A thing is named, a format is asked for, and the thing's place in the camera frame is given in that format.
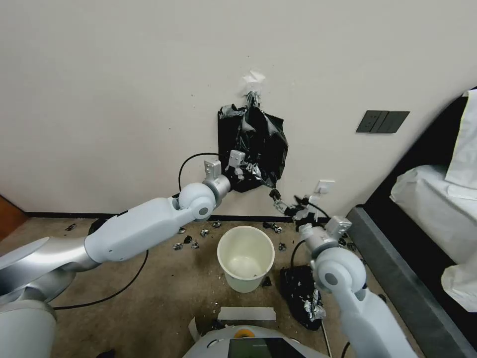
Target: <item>wooden door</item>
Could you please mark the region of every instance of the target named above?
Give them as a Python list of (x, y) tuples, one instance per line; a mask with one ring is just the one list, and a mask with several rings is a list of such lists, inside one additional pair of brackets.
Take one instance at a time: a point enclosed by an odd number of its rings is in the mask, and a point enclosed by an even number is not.
[(0, 240), (7, 237), (27, 219), (23, 211), (0, 196)]

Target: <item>white bedsheet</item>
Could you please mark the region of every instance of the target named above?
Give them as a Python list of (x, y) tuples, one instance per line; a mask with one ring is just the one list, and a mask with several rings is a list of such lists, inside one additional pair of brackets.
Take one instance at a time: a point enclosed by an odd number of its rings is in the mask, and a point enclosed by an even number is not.
[(442, 286), (466, 310), (477, 312), (477, 200), (455, 195), (459, 188), (445, 176), (445, 167), (411, 169), (398, 177), (391, 199), (457, 263), (445, 269)]

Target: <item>pillow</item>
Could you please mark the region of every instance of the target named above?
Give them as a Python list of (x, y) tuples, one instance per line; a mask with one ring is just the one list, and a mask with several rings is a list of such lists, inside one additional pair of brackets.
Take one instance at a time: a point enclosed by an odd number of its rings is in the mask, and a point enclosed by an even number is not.
[(477, 189), (477, 89), (467, 92), (469, 99), (461, 118), (446, 180)]

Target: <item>black cable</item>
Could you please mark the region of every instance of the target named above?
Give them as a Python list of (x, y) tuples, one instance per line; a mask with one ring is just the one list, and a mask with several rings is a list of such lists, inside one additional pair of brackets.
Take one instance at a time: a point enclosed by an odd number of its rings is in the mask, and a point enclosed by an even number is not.
[(133, 284), (133, 282), (138, 278), (139, 274), (141, 273), (141, 271), (143, 270), (143, 267), (144, 265), (146, 264), (146, 261), (148, 260), (148, 256), (149, 256), (149, 250), (146, 250), (146, 255), (144, 256), (144, 261), (143, 261), (143, 264), (141, 265), (141, 267), (139, 268), (138, 272), (136, 273), (136, 275), (133, 277), (133, 279), (131, 281), (129, 281), (129, 283), (124, 286), (122, 289), (120, 289), (119, 291), (117, 291), (116, 293), (106, 297), (106, 298), (103, 298), (101, 300), (97, 300), (97, 301), (92, 301), (92, 302), (88, 302), (88, 303), (82, 303), (82, 304), (77, 304), (77, 305), (71, 305), (71, 306), (59, 306), (59, 307), (53, 307), (53, 309), (55, 311), (61, 311), (61, 310), (65, 310), (65, 309), (73, 309), (73, 308), (81, 308), (81, 307), (88, 307), (88, 306), (92, 306), (92, 305), (95, 305), (97, 303), (102, 303), (104, 301), (107, 301), (113, 297), (116, 297), (118, 294), (120, 294), (121, 292), (124, 292), (129, 286), (131, 286)]
[(341, 353), (341, 358), (344, 358), (346, 351), (348, 350), (349, 342), (344, 345), (343, 352)]
[(182, 165), (180, 166), (180, 169), (179, 169), (179, 191), (182, 190), (182, 187), (180, 185), (180, 175), (182, 174), (182, 169), (184, 168), (184, 165), (190, 161), (192, 158), (195, 158), (195, 157), (198, 157), (198, 156), (201, 156), (201, 155), (216, 155), (216, 156), (220, 156), (219, 153), (197, 153), (197, 154), (194, 154), (193, 156), (190, 156), (189, 158), (187, 158), (183, 163)]
[(323, 213), (323, 215), (326, 216), (327, 219), (331, 219), (331, 218), (329, 217), (329, 215), (326, 213), (326, 211), (324, 211), (323, 209), (321, 209), (319, 206), (316, 206), (315, 204), (312, 204), (312, 203), (310, 203), (310, 202), (308, 202), (308, 205), (310, 205), (310, 206), (314, 207), (315, 209), (321, 211), (321, 212)]
[(305, 240), (301, 240), (299, 243), (297, 243), (297, 245), (293, 249), (292, 258), (290, 259), (290, 268), (291, 269), (293, 268), (293, 260), (295, 259), (295, 254), (297, 253), (298, 246), (300, 246), (304, 242), (305, 242)]

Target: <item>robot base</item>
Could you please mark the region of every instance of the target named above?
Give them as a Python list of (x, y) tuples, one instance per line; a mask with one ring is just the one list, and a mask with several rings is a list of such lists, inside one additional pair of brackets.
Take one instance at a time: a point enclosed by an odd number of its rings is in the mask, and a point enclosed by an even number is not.
[(184, 358), (325, 358), (280, 332), (257, 326), (229, 326), (200, 338)]

